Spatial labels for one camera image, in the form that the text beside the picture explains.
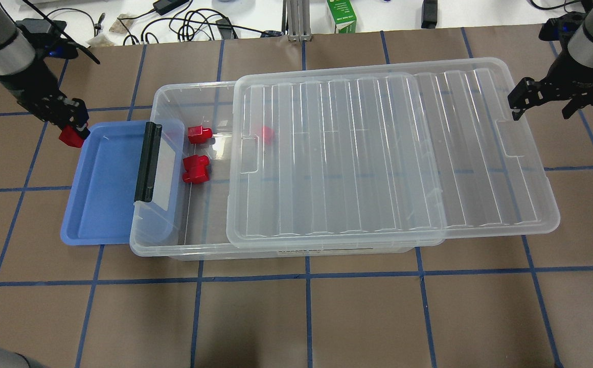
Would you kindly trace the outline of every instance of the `green and white carton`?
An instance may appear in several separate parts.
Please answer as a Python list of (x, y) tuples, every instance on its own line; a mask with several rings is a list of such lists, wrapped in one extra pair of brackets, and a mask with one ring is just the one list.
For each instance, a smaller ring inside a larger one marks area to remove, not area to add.
[(335, 33), (355, 33), (358, 18), (351, 6), (351, 0), (327, 0), (327, 3)]

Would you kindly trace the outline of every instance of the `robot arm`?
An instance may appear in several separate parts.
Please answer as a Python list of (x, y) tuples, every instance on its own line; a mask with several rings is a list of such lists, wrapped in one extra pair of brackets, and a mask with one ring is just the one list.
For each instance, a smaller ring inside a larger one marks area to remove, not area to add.
[(88, 112), (82, 100), (70, 100), (25, 35), (0, 8), (0, 83), (21, 107), (62, 130), (60, 140), (81, 147), (88, 137)]
[[(512, 116), (516, 121), (527, 109), (549, 101), (569, 100), (562, 110), (565, 119), (578, 109), (593, 105), (593, 9), (585, 17), (584, 14), (572, 12), (551, 19), (550, 22), (540, 31), (540, 39), (559, 39), (562, 51), (544, 79), (536, 82), (525, 77), (508, 95), (510, 107), (514, 109)], [(551, 26), (557, 28), (556, 32), (560, 30), (560, 37), (557, 34), (549, 36)], [(568, 28), (575, 32), (567, 42), (562, 33)]]

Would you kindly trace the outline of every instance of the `blue plastic tray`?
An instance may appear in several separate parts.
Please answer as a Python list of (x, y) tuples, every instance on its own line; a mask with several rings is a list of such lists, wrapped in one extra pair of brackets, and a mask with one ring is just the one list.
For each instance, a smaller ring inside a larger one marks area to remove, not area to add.
[(145, 123), (122, 121), (90, 128), (60, 230), (63, 242), (128, 244)]

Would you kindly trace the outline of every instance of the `white label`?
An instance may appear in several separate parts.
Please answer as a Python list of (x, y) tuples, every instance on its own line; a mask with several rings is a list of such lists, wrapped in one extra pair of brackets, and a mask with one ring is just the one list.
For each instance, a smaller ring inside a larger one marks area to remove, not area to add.
[(167, 211), (170, 206), (175, 159), (176, 153), (162, 138), (161, 148), (158, 150), (158, 168), (156, 169), (156, 180), (153, 184), (152, 202), (156, 203), (164, 211)]

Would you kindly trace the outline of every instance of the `brown table surface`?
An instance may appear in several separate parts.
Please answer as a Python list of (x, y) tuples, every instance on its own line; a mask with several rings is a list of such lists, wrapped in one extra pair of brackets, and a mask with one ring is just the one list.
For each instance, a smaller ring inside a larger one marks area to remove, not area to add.
[[(495, 56), (540, 79), (554, 52), (538, 30), (110, 47), (101, 65), (49, 65), (97, 123), (149, 118), (164, 84), (304, 67)], [(593, 367), (593, 107), (565, 121), (562, 106), (527, 112), (562, 216), (551, 234), (199, 263), (64, 245), (79, 150), (0, 86), (0, 345), (49, 366)]]

